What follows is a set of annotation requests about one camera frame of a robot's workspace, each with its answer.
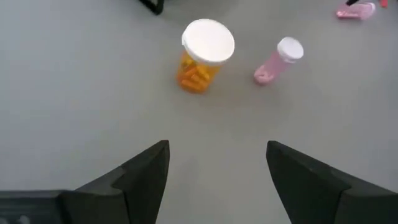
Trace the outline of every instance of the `table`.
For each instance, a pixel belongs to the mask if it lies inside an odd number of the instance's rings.
[[[289,223],[274,139],[398,191],[397,4],[364,22],[336,19],[339,4],[169,0],[154,16],[134,0],[1,1],[0,188],[74,189],[169,139],[158,223]],[[199,18],[225,24],[236,51],[191,95],[175,72]],[[287,35],[304,58],[256,86]]]

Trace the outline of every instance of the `pink bottle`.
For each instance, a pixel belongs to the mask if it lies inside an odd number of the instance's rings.
[[[277,50],[256,70],[254,80],[260,85],[270,83],[303,55],[304,49],[298,40],[291,37],[283,38]]]

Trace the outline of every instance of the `white cap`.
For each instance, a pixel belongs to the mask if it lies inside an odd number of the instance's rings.
[[[300,42],[291,37],[283,38],[278,44],[279,55],[288,63],[295,63],[304,56],[304,49]]]
[[[182,34],[182,45],[192,59],[207,65],[221,65],[235,49],[231,32],[211,19],[191,22]]]

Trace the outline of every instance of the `black object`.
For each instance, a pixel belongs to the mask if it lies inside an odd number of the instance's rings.
[[[163,140],[74,191],[0,192],[0,224],[154,224],[169,159]]]
[[[353,4],[355,4],[355,3],[357,3],[359,0],[348,0],[347,2],[346,2],[346,5],[347,6],[352,6]]]
[[[272,180],[293,224],[398,223],[398,194],[276,141],[267,145]]]
[[[163,11],[164,0],[153,0],[156,3],[153,3],[152,0],[139,0],[142,2],[148,9],[150,9],[155,15],[159,15]]]

